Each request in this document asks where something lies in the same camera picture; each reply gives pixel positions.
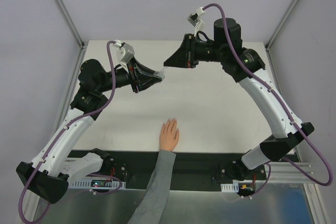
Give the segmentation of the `mannequin hand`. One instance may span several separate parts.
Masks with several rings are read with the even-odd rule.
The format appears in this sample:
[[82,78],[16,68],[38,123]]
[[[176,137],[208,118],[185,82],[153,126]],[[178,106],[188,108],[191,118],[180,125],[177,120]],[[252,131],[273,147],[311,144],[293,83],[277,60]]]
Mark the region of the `mannequin hand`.
[[172,152],[179,141],[180,132],[177,128],[177,119],[167,120],[163,123],[160,132],[160,150]]

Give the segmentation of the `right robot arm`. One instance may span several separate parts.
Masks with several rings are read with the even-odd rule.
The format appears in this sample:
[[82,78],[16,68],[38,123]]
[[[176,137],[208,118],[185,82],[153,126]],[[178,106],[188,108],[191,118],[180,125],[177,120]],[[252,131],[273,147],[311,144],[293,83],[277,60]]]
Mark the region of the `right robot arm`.
[[244,66],[264,80],[261,84],[249,76],[236,61],[225,36],[221,19],[214,22],[214,38],[202,41],[198,35],[185,34],[179,49],[164,61],[165,67],[195,68],[199,62],[219,62],[222,69],[251,96],[271,129],[271,136],[257,147],[245,153],[225,168],[227,176],[236,180],[250,178],[255,168],[269,162],[277,162],[303,141],[301,131],[309,135],[314,131],[310,122],[303,123],[295,114],[288,118],[281,103],[273,95],[266,65],[253,49],[242,46],[241,26],[232,18],[226,19],[228,33],[234,49]]

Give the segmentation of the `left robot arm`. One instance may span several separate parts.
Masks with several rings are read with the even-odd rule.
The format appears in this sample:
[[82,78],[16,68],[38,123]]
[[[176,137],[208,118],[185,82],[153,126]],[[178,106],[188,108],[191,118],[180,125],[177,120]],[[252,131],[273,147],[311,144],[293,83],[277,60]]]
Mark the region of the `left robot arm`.
[[126,67],[117,65],[107,72],[98,60],[89,59],[81,65],[78,79],[80,88],[60,128],[30,163],[21,162],[16,168],[28,190],[51,204],[60,201],[74,182],[92,173],[106,176],[112,170],[111,156],[98,148],[71,165],[65,163],[83,133],[98,118],[93,111],[108,102],[103,93],[124,86],[131,86],[135,93],[144,91],[163,81],[164,72],[149,69],[135,58]]

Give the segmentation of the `clear nail polish bottle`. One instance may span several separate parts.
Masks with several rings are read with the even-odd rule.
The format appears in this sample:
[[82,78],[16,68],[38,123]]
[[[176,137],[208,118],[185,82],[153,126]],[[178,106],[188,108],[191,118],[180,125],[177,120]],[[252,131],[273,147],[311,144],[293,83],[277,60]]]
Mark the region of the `clear nail polish bottle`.
[[161,71],[156,71],[156,72],[154,73],[154,75],[155,75],[158,79],[160,79],[160,81],[163,81],[164,78],[165,78],[165,70],[162,69]]

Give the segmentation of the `grey sleeved forearm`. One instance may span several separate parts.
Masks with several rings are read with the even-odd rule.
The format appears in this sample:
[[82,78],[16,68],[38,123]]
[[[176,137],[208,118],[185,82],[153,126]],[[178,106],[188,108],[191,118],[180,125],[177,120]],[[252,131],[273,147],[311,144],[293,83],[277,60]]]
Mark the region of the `grey sleeved forearm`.
[[128,223],[159,223],[170,194],[176,155],[160,150],[145,195]]

